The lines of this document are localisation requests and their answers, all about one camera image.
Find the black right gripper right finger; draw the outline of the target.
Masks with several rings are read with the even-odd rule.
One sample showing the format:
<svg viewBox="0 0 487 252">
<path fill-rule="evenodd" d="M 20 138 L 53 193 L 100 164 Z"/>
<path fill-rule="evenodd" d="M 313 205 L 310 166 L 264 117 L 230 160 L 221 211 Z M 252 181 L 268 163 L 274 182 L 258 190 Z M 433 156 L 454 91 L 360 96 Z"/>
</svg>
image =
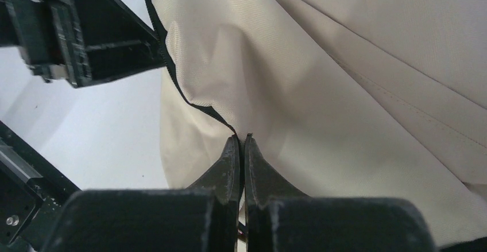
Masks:
<svg viewBox="0 0 487 252">
<path fill-rule="evenodd" d="M 311 197 L 243 150 L 248 251 L 435 251 L 419 210 L 389 197 Z"/>
</svg>

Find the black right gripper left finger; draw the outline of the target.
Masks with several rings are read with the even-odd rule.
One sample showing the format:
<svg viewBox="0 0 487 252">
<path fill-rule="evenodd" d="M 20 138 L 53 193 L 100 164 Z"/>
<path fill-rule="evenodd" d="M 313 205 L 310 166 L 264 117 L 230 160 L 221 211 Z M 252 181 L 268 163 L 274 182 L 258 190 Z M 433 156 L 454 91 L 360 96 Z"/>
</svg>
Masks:
<svg viewBox="0 0 487 252">
<path fill-rule="evenodd" d="M 88 190 L 73 194 L 43 251 L 236 251 L 239 140 L 184 189 Z"/>
</svg>

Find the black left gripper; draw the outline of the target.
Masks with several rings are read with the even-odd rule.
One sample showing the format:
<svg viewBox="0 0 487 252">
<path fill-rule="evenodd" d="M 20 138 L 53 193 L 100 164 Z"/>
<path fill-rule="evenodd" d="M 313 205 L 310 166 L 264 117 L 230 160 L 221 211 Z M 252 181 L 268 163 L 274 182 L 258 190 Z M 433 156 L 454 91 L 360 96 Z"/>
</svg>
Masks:
<svg viewBox="0 0 487 252">
<path fill-rule="evenodd" d="M 75 88 L 165 66 L 156 33 L 121 0 L 1 0 L 1 47 Z"/>
</svg>

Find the cream canvas student bag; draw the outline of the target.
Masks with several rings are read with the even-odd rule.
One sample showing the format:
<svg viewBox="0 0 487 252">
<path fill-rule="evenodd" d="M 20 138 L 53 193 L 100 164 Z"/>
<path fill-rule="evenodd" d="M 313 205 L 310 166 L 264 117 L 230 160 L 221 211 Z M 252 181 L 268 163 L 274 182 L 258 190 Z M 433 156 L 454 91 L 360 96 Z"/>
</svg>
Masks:
<svg viewBox="0 0 487 252">
<path fill-rule="evenodd" d="M 146 4 L 171 188 L 253 134 L 308 195 L 406 199 L 440 247 L 486 237 L 486 0 Z"/>
</svg>

